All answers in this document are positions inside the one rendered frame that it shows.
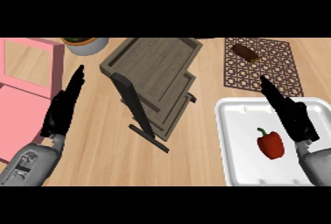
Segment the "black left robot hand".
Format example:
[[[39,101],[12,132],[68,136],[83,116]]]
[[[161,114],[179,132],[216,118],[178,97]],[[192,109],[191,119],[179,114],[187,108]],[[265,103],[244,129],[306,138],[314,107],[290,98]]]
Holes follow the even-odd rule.
[[[85,66],[80,65],[71,76],[67,89],[61,90],[54,97],[40,132],[42,137],[51,137],[56,134],[64,136],[68,133],[74,108],[85,82]]]

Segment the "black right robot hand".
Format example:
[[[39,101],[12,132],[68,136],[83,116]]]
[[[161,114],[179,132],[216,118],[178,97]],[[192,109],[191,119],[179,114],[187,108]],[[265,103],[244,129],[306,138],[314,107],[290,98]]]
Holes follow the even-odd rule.
[[[305,140],[312,142],[320,140],[315,125],[309,119],[306,104],[284,97],[274,83],[260,76],[262,93],[278,114],[286,132],[291,139],[299,143]]]

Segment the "red bell pepper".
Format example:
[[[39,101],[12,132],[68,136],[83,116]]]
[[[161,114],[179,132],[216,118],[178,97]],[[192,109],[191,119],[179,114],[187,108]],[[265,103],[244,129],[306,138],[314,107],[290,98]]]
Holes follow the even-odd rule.
[[[257,138],[257,145],[262,153],[269,159],[281,158],[286,154],[284,142],[277,132],[266,133],[263,128],[257,129],[262,136]]]

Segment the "white tray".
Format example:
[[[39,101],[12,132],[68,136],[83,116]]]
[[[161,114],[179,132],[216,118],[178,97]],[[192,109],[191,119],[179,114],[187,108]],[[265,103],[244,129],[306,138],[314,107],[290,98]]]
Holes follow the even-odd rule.
[[[296,97],[306,105],[320,140],[309,151],[331,148],[331,104],[315,97]],[[299,164],[296,143],[287,135],[275,110],[263,97],[222,98],[215,106],[222,149],[222,166],[229,186],[311,186]],[[284,156],[269,159],[257,138],[263,128],[277,132],[284,142]]]

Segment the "grey wooden tiered basket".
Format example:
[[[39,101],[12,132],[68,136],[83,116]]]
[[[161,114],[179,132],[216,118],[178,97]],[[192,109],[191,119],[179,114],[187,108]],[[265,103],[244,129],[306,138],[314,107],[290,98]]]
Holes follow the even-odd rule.
[[[189,66],[203,48],[195,38],[127,38],[99,65],[136,124],[130,129],[163,150],[182,113],[197,101]]]

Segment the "pink open cabinet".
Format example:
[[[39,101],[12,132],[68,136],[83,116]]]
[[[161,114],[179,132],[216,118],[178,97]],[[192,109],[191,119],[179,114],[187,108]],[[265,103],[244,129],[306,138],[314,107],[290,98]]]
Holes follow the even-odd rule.
[[[6,75],[6,41],[51,52],[49,87]],[[42,38],[0,38],[0,162],[30,143],[42,143],[39,135],[52,98],[62,89],[65,45]]]

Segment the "brown patterned placemat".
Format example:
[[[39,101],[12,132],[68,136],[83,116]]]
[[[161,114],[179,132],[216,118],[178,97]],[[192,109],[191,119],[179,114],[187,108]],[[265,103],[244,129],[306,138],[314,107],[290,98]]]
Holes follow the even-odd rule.
[[[254,63],[235,54],[235,44],[257,53],[260,59]],[[266,38],[226,38],[223,85],[228,88],[260,92],[262,75],[274,83],[283,96],[305,96],[290,43]]]

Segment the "grey plant pot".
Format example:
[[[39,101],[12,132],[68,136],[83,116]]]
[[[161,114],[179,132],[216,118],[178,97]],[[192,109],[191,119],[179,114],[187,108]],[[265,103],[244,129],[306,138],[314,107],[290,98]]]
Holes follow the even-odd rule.
[[[62,38],[61,40],[65,43],[68,50],[77,56],[96,54],[110,43],[110,38],[89,38],[82,42],[73,42],[67,38]]]

